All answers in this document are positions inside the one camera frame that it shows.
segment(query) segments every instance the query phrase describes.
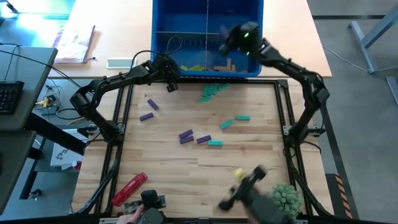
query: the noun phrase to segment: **gray floor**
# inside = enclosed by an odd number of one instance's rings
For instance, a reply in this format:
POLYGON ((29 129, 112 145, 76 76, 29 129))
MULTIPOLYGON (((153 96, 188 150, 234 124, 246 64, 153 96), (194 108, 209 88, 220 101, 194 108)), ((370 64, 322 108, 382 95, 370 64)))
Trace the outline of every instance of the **gray floor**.
MULTIPOLYGON (((308 0, 308 3, 313 15, 367 15, 385 14, 398 1, 308 0)), ((366 68, 365 60, 356 45, 354 36, 346 28, 348 22, 318 20, 315 21, 315 25, 325 47, 356 65, 366 68)), ((359 24, 366 33, 377 22, 377 20, 361 20, 359 24)), ((23 31, 17 29, 12 23, 5 23, 0 27, 0 41, 7 40, 18 44, 28 41, 33 44, 45 39, 43 37, 37 40, 37 34, 33 34, 33 40, 23 40, 24 35, 6 35, 9 32, 20 34, 23 31)), ((398 26, 392 27, 372 46, 371 52, 379 68, 398 65, 397 36, 398 26)), ((328 109, 359 216, 363 220, 397 222, 398 166, 395 159, 398 157, 398 151, 395 146, 398 145, 398 138, 394 135, 398 133, 398 106, 394 102, 384 77, 392 75, 398 78, 398 70, 370 76, 330 52, 325 51, 325 53, 333 73, 333 78, 325 81, 331 93, 328 109)), ((78 82, 82 85, 88 80, 78 82)), ((66 108, 68 107, 67 99, 76 88, 65 80, 56 80, 56 83, 63 87, 64 105, 62 108, 66 108)), ((50 117, 50 121, 56 124, 67 123, 53 116, 50 117)), ((315 121, 321 123, 319 114, 315 121)), ((322 159, 325 172, 335 173, 336 167, 326 136, 320 138, 320 145, 323 148, 322 159)), ((16 192, 21 189, 22 181, 26 178, 26 170, 24 168, 13 192, 12 200, 5 214, 0 216, 0 220, 67 214, 76 174, 42 174, 35 185, 45 189, 46 196, 36 202, 21 202, 17 200, 16 192)))

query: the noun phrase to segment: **blue plastic bin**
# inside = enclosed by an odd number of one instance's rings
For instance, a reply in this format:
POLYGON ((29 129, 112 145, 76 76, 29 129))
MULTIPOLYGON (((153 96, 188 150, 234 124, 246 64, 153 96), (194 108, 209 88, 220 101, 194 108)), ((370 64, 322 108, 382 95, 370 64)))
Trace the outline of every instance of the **blue plastic bin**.
POLYGON ((218 48, 224 42, 221 26, 230 30, 255 21, 261 34, 263 4, 263 0, 154 0, 152 50, 171 52, 182 39, 180 50, 171 57, 179 66, 205 68, 205 71, 181 70, 182 76, 255 77, 261 71, 256 61, 238 51, 222 57, 218 48), (214 66, 227 66, 227 58, 232 60, 236 72, 213 71, 214 66))

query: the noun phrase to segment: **wooden table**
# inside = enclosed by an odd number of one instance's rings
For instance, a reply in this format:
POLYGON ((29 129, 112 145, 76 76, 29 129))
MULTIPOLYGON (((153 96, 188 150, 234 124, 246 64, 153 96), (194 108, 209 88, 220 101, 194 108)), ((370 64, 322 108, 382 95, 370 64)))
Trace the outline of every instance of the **wooden table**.
MULTIPOLYGON (((264 36, 285 57, 292 57, 297 64, 323 77, 331 77, 306 0, 269 0, 264 4, 264 36)), ((89 57, 98 60, 84 65, 57 65, 57 68, 76 78, 115 75, 114 70, 105 68, 107 58, 132 57, 139 50, 150 49, 151 12, 152 1, 148 0, 115 0, 109 4, 77 0, 70 22, 96 25, 89 57)), ((149 54, 138 56, 138 62, 147 59, 149 54)), ((50 76, 59 78, 56 73, 50 76)), ((286 77, 272 68, 263 68, 260 76, 286 77)), ((289 85, 298 119, 303 111, 301 87, 293 80, 289 80, 289 85)), ((159 194, 166 194, 165 214, 169 217, 245 217, 239 206, 227 215, 216 209, 234 183, 234 168, 243 167, 247 172, 258 164, 270 168, 269 175, 259 185, 265 192, 278 183, 289 182, 273 87, 231 86, 211 102, 199 104, 203 85, 179 86, 179 91, 170 94, 159 84, 134 87, 117 190, 135 174, 145 172, 149 180, 137 193, 156 189, 159 194), (155 112, 155 118, 141 123, 140 115, 153 112, 146 103, 148 98, 158 103, 161 110, 155 112), (252 121, 220 130, 220 123, 239 113, 250 114, 252 121), (225 146, 222 149, 193 143, 181 146, 177 136, 187 129, 193 129, 196 138, 206 134, 220 138, 225 146)), ((115 91, 104 95, 98 111, 105 118, 112 118, 115 98, 115 91)), ((73 198, 74 210, 81 208, 97 188, 105 150, 103 142, 94 142, 86 150, 73 198)), ((305 144, 302 151, 309 187, 323 206, 333 212, 320 153, 305 144)), ((104 199, 108 198, 108 189, 109 186, 104 199)))

